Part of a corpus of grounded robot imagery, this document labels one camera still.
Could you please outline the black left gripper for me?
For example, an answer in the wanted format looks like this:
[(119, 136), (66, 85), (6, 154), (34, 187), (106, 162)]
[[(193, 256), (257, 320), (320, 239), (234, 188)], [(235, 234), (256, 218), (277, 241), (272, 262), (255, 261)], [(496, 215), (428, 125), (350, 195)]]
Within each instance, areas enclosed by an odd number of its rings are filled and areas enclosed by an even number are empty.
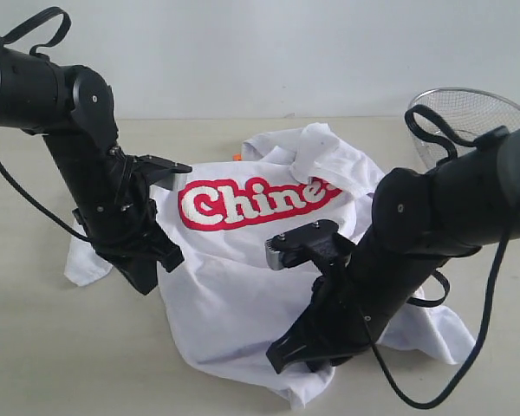
[(116, 268), (142, 295), (158, 286), (157, 265), (172, 271), (183, 262), (181, 249), (157, 223), (148, 190), (131, 190), (119, 203), (111, 191), (75, 194), (74, 226), (91, 241), (71, 240), (73, 273), (108, 273)]

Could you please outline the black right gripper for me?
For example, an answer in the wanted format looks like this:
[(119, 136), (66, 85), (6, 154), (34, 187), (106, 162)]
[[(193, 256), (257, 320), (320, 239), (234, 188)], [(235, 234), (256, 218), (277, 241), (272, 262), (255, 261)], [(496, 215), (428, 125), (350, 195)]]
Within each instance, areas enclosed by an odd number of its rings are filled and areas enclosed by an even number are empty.
[(303, 364), (310, 372), (339, 367), (367, 352), (399, 310), (399, 285), (373, 276), (325, 282), (303, 314), (265, 355), (277, 374)]

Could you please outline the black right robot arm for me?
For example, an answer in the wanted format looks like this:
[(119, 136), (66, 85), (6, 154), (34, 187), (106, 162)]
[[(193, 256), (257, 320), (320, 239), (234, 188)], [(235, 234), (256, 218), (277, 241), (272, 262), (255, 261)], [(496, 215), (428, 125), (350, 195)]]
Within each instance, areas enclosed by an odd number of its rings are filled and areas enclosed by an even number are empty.
[(501, 238), (520, 238), (520, 129), (486, 133), (427, 173), (393, 169), (359, 242), (329, 219), (268, 240), (272, 269), (312, 262), (320, 271), (308, 307), (270, 345), (271, 366), (303, 362), (315, 371), (366, 351), (437, 268)]

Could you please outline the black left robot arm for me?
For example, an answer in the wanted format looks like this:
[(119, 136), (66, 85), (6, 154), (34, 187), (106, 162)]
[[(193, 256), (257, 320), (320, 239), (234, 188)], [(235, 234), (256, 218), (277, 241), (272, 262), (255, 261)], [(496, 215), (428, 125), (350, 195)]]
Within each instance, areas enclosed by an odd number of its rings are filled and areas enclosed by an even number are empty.
[(157, 223), (150, 191), (176, 189), (192, 169), (123, 152), (114, 95), (97, 72), (9, 49), (0, 37), (0, 127), (42, 136), (84, 239), (142, 295), (157, 287), (159, 266), (172, 271), (183, 263), (181, 249)]

